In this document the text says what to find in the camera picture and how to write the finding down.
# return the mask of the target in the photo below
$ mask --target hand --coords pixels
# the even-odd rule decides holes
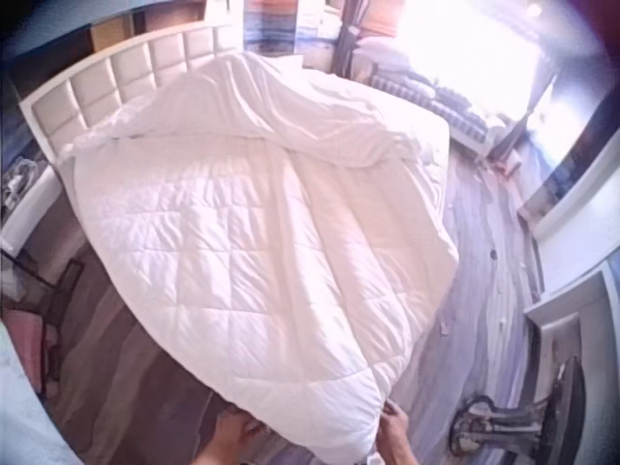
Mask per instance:
[[[213,438],[193,465],[238,465],[243,449],[263,430],[264,424],[247,412],[229,408],[217,418]]]
[[[407,439],[408,426],[407,414],[388,399],[381,412],[377,433],[377,452],[386,465],[417,465]]]

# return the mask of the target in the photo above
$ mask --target sunlight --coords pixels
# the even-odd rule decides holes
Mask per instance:
[[[476,105],[511,119],[527,109],[538,47],[465,1],[408,2],[398,40],[414,68]]]

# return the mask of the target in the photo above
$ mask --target white headboard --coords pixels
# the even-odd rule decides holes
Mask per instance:
[[[143,34],[76,63],[19,105],[47,159],[124,103],[213,56],[242,49],[231,24],[203,21]]]

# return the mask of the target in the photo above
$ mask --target upholstered headboard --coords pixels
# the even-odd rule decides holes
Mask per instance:
[[[19,105],[54,164],[64,144],[126,102],[241,47],[241,33],[231,24],[200,21],[143,34],[76,63]]]

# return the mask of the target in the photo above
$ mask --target blanket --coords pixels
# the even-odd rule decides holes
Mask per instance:
[[[350,464],[456,268],[429,175],[447,152],[426,110],[238,53],[62,157],[77,216],[149,334],[285,438]]]

